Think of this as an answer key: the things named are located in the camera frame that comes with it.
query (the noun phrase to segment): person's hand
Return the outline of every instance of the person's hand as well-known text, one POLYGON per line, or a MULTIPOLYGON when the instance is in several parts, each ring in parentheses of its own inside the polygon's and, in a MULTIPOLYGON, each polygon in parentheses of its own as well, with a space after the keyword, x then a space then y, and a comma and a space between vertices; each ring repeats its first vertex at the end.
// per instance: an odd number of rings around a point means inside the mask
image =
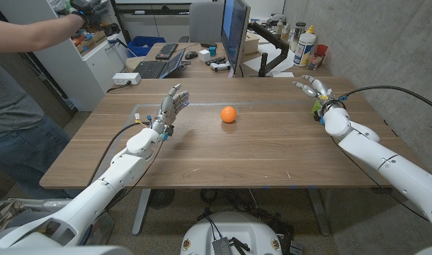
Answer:
POLYGON ((98 25, 101 15, 108 12, 106 3, 101 3, 101 0, 71 0, 69 3, 76 9, 72 13, 81 16, 86 24, 98 25))

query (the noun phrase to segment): desk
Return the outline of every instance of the desk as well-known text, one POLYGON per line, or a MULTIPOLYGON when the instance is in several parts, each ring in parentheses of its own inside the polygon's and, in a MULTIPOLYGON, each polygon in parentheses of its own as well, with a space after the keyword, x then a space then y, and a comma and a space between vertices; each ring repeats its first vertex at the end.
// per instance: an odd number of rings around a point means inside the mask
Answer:
MULTIPOLYGON (((156 55, 158 54, 160 49, 164 46, 164 44, 165 43, 155 43, 152 49, 148 52, 147 56, 145 56, 144 61, 155 61, 156 55)), ((173 56, 175 56, 177 52, 179 52, 183 48, 186 49, 185 55, 190 51, 200 52, 201 50, 205 50, 205 49, 207 50, 207 48, 200 46, 200 43, 198 44, 196 44, 195 42, 179 43, 173 56)), ((227 58, 227 55, 225 54, 225 50, 224 50, 224 45, 222 45, 222 42, 221 43, 218 42, 216 48, 216 56, 211 57, 211 59, 216 57, 221 57, 221 56, 227 58)), ((241 63, 244 63, 245 61, 252 60, 260 56, 261 54, 258 52, 243 55, 241 57, 241 63)), ((244 77, 249 77, 251 75, 254 75, 255 77, 258 76, 258 73, 256 71, 246 66, 245 64, 241 64, 241 68, 243 69, 244 77)), ((324 65, 320 66, 315 71, 311 71, 307 67, 293 66, 289 69, 286 69, 284 72, 293 72, 295 77, 300 77, 303 74, 312 75, 314 77, 331 76, 331 72, 324 65)), ((186 69, 184 71, 173 72, 172 74, 168 75, 167 78, 227 78, 228 74, 229 74, 228 70, 215 72, 204 62, 200 61, 198 57, 196 57, 191 60, 191 65, 186 66, 186 69)), ((241 72, 237 71, 236 77, 241 77, 241 72)))
MULTIPOLYGON (((114 134, 132 123, 136 112, 141 118, 154 116, 166 92, 180 83, 182 90, 190 91, 191 104, 179 113, 174 136, 163 144, 155 163, 139 182, 138 187, 144 190, 138 212, 147 206, 148 188, 310 188, 317 219, 329 234, 315 188, 375 184, 313 120, 310 111, 314 100, 292 81, 307 83, 299 77, 143 79, 139 85, 109 93, 101 101, 40 184, 45 188, 84 188, 114 134), (220 119, 220 111, 229 105, 238 112, 233 124, 220 119)), ((321 81, 336 95, 353 89, 346 78, 325 77, 321 81)), ((373 129, 384 146, 422 166, 361 94, 350 96, 346 107, 351 120, 373 129)), ((140 129, 127 130, 107 159, 140 129)), ((105 160, 102 169, 107 166, 105 160)), ((373 170, 370 174, 387 185, 373 170)), ((142 224, 143 214, 138 215, 134 233, 142 224)))

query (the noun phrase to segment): electrical outlet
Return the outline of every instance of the electrical outlet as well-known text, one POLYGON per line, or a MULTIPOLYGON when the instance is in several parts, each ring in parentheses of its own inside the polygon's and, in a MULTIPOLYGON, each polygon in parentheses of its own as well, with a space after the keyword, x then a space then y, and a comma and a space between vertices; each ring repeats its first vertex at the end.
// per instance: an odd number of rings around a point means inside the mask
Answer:
POLYGON ((125 85, 128 81, 131 81, 132 85, 137 85, 140 82, 139 73, 117 73, 112 77, 115 85, 125 85))

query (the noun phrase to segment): monitor arm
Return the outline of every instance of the monitor arm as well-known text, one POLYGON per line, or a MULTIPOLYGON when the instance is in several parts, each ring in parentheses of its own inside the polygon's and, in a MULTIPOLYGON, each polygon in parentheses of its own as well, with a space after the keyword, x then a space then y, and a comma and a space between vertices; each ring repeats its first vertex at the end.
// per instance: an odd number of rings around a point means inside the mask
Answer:
POLYGON ((284 61, 287 58, 288 55, 288 48, 289 44, 282 41, 280 38, 272 34, 272 32, 266 30, 263 26, 255 23, 250 22, 247 26, 249 30, 253 30, 254 32, 258 33, 260 36, 265 38, 268 42, 272 43, 276 49, 281 49, 280 55, 278 55, 275 59, 273 59, 271 62, 266 64, 266 60, 268 59, 268 53, 263 53, 261 55, 261 63, 260 63, 260 69, 258 71, 258 77, 265 77, 269 71, 271 71, 274 67, 276 67, 278 64, 280 64, 282 61, 284 61))

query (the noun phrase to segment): jeans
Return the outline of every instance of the jeans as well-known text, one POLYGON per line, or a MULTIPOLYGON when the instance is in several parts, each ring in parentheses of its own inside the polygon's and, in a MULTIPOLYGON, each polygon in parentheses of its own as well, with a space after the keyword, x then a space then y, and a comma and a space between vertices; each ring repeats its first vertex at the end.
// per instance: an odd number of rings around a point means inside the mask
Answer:
POLYGON ((35 199, 73 198, 75 190, 48 190, 40 179, 69 142, 69 136, 45 116, 36 127, 0 132, 0 168, 35 199))

